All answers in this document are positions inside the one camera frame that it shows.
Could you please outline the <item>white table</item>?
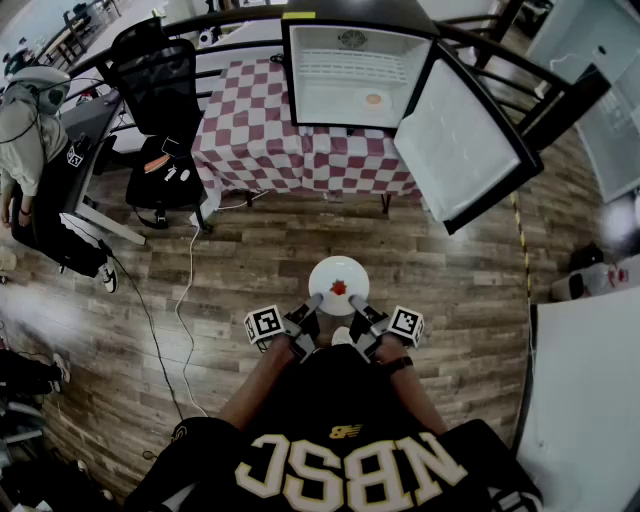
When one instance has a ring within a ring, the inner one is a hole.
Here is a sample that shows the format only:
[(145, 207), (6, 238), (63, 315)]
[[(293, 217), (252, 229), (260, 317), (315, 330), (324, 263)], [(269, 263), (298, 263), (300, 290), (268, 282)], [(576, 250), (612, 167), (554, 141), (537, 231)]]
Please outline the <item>white table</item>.
[(640, 287), (537, 313), (517, 459), (544, 512), (623, 512), (640, 490)]

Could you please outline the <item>yellow black floor tape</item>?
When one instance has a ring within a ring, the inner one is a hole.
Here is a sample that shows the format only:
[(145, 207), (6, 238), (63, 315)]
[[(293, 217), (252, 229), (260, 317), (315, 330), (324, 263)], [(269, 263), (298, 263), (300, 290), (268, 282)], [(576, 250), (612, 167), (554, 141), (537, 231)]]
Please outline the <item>yellow black floor tape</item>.
[(510, 194), (510, 201), (514, 212), (514, 218), (516, 223), (516, 228), (518, 230), (519, 240), (523, 252), (524, 257), (524, 271), (525, 271), (525, 281), (526, 281), (526, 297), (527, 301), (531, 300), (531, 290), (532, 290), (532, 278), (531, 278), (531, 269), (530, 269), (530, 257), (529, 251), (526, 243), (525, 233), (522, 226), (521, 213), (518, 205), (518, 200), (515, 192)]

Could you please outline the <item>person's black trousers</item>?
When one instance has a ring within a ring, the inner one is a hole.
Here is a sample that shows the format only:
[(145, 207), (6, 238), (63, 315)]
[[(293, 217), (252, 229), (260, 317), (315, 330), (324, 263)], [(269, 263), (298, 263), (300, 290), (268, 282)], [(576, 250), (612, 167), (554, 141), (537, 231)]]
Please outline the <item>person's black trousers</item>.
[(284, 370), (247, 432), (324, 442), (377, 440), (420, 428), (380, 366), (338, 345)]

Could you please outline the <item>white plate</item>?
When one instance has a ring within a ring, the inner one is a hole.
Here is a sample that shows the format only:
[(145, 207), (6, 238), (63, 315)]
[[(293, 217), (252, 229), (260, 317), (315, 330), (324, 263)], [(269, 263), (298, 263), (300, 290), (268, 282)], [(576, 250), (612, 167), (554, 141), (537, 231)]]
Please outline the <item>white plate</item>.
[[(366, 96), (368, 94), (378, 94), (383, 98), (383, 103), (377, 108), (369, 108), (366, 105)], [(389, 112), (393, 110), (393, 104), (389, 94), (379, 89), (358, 88), (354, 90), (354, 101), (357, 106), (368, 112)]]
[[(330, 292), (334, 281), (342, 280), (347, 285), (345, 295), (336, 296)], [(364, 267), (356, 260), (346, 256), (331, 256), (319, 262), (312, 270), (309, 282), (309, 295), (323, 295), (319, 308), (331, 316), (347, 316), (355, 309), (349, 303), (349, 297), (357, 294), (367, 299), (370, 282)]]

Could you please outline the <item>black mini fridge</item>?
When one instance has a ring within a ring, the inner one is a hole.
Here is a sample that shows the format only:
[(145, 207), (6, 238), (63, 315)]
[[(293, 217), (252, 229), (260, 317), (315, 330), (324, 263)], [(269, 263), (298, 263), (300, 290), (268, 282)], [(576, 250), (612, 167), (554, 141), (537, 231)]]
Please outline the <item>black mini fridge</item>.
[[(311, 20), (281, 20), (293, 122), (392, 131), (429, 211), (449, 232), (542, 170), (487, 87), (431, 32), (435, 26), (417, 0), (288, 0), (286, 7), (316, 13)], [(423, 23), (431, 29), (426, 34), (419, 33)], [(408, 82), (304, 77), (296, 68), (303, 50), (399, 57)], [(359, 108), (358, 88), (387, 92), (393, 110)]]

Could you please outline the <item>person's black lettered shirt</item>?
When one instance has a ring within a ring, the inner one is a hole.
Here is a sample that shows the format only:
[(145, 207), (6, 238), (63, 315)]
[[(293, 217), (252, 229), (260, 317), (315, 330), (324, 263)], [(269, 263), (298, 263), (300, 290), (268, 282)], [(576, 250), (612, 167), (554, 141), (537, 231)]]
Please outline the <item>person's black lettered shirt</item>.
[(193, 418), (124, 511), (543, 512), (543, 498), (480, 420), (439, 436), (411, 422), (249, 435)]

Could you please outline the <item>person's right forearm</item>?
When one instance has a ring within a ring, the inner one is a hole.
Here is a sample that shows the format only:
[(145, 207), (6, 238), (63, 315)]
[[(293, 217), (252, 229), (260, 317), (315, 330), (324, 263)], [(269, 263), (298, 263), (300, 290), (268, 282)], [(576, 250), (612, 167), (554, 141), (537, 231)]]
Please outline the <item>person's right forearm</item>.
[[(387, 362), (404, 356), (409, 356), (407, 349), (400, 339), (392, 334), (383, 336), (375, 352), (375, 358), (381, 367)], [(413, 365), (387, 377), (400, 402), (422, 426), (436, 435), (442, 435), (448, 430), (422, 386)]]

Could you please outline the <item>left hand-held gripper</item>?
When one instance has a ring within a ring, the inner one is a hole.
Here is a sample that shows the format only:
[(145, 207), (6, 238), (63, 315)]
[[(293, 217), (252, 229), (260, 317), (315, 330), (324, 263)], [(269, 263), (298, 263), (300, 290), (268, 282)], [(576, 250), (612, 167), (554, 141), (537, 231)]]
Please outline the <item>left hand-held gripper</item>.
[(312, 295), (293, 312), (282, 316), (276, 305), (249, 312), (244, 320), (247, 338), (251, 345), (257, 345), (264, 352), (277, 335), (285, 335), (291, 342), (291, 349), (301, 363), (316, 350), (319, 323), (316, 309), (322, 304), (323, 295)]

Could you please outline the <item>red white checkered tablecloth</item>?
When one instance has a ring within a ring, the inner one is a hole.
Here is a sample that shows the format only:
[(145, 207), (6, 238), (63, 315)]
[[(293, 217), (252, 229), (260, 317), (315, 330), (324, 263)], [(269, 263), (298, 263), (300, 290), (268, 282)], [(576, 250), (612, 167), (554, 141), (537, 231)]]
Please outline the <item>red white checkered tablecloth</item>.
[(235, 61), (223, 70), (192, 157), (211, 198), (231, 190), (420, 194), (390, 134), (293, 125), (284, 71), (268, 59)]

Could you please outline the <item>black metal railing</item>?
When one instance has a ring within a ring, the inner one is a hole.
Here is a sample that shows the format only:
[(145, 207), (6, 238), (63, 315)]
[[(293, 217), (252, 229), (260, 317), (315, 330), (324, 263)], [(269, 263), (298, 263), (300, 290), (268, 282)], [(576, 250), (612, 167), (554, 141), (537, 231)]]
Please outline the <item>black metal railing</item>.
[[(524, 136), (525, 141), (537, 151), (554, 143), (566, 130), (571, 128), (585, 113), (593, 107), (610, 89), (611, 84), (601, 71), (590, 64), (583, 74), (570, 84), (560, 76), (551, 71), (543, 69), (529, 59), (513, 53), (503, 45), (499, 44), (504, 37), (508, 27), (515, 19), (516, 8), (520, 8), (524, 0), (510, 0), (503, 9), (502, 14), (474, 15), (467, 17), (451, 18), (444, 21), (432, 21), (434, 29), (429, 29), (441, 39), (453, 42), (453, 49), (475, 48), (478, 50), (476, 64), (465, 65), (465, 69), (472, 73), (472, 77), (485, 77), (503, 85), (511, 87), (520, 93), (536, 98), (536, 104), (530, 110), (516, 105), (499, 97), (495, 101), (501, 107), (518, 111), (525, 114), (524, 118), (517, 125), (518, 131)], [(262, 20), (282, 19), (284, 12), (290, 12), (284, 5), (247, 7), (217, 13), (208, 13), (195, 16), (183, 21), (178, 21), (163, 28), (164, 34), (169, 37), (180, 37), (186, 33), (194, 32), (206, 28), (220, 28), (226, 25), (241, 24)], [(459, 25), (473, 22), (490, 21), (495, 22), (489, 28), (463, 29)], [(425, 27), (420, 26), (419, 33), (429, 32)], [(201, 50), (196, 50), (196, 54), (208, 54), (225, 51), (235, 51), (247, 48), (275, 47), (283, 45), (282, 38), (258, 39), (249, 42), (232, 43), (230, 45), (213, 46)], [(526, 71), (542, 81), (545, 81), (550, 88), (542, 96), (531, 88), (527, 88), (511, 79), (505, 78), (496, 73), (487, 71), (485, 68), (491, 57), (498, 57), (511, 63), (513, 66)], [(112, 61), (111, 50), (105, 49), (96, 55), (85, 59), (79, 64), (74, 64), (68, 71), (71, 79), (79, 80), (80, 75), (96, 68), (104, 79), (109, 74), (107, 63)], [(92, 87), (90, 85), (80, 92), (71, 95), (71, 98), (79, 96)]]

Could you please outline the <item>grey desk with white legs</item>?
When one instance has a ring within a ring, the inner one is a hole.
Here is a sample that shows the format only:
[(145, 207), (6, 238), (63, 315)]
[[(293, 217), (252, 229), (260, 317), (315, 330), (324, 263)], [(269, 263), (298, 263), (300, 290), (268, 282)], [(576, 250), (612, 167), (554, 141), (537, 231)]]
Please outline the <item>grey desk with white legs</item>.
[(112, 160), (115, 139), (110, 135), (110, 130), (120, 110), (120, 100), (107, 103), (105, 97), (100, 97), (62, 114), (62, 124), (72, 142), (81, 139), (83, 135), (89, 139), (69, 191), (64, 195), (63, 212), (83, 218), (134, 244), (144, 246), (144, 236), (99, 212), (96, 203), (87, 195), (91, 179), (102, 174)]

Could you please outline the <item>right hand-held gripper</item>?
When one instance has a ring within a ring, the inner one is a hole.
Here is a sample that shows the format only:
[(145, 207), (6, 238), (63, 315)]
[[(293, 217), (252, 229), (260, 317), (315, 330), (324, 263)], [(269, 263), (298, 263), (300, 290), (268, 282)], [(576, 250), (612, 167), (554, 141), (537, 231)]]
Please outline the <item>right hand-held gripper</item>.
[(395, 335), (404, 346), (418, 347), (424, 334), (424, 318), (421, 313), (396, 306), (392, 315), (379, 312), (367, 300), (354, 294), (349, 297), (355, 309), (350, 336), (358, 353), (373, 362), (375, 352), (386, 334)]

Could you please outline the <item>black mesh office chair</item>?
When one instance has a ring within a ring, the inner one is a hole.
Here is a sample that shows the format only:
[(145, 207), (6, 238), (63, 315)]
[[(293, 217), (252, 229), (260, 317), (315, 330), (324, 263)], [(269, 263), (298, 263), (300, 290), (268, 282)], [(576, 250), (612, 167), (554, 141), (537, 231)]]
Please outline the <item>black mesh office chair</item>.
[(189, 145), (191, 152), (202, 119), (193, 44), (166, 36), (160, 19), (153, 17), (116, 36), (111, 56), (110, 85), (145, 140), (171, 137)]

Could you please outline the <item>black bag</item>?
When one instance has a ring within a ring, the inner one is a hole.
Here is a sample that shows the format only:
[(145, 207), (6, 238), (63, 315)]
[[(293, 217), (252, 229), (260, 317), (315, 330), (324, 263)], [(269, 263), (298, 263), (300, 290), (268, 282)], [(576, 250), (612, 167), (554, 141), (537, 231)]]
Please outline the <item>black bag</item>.
[(575, 250), (569, 259), (568, 272), (574, 272), (604, 262), (603, 251), (595, 244), (590, 243)]

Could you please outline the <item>white box red print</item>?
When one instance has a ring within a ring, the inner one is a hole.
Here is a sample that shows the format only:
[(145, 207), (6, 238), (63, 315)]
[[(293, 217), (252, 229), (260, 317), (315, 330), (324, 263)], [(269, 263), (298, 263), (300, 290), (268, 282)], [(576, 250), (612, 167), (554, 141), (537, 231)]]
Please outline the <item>white box red print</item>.
[(614, 264), (596, 263), (573, 271), (551, 284), (550, 298), (555, 302), (564, 302), (638, 286), (640, 286), (640, 260), (631, 258)]

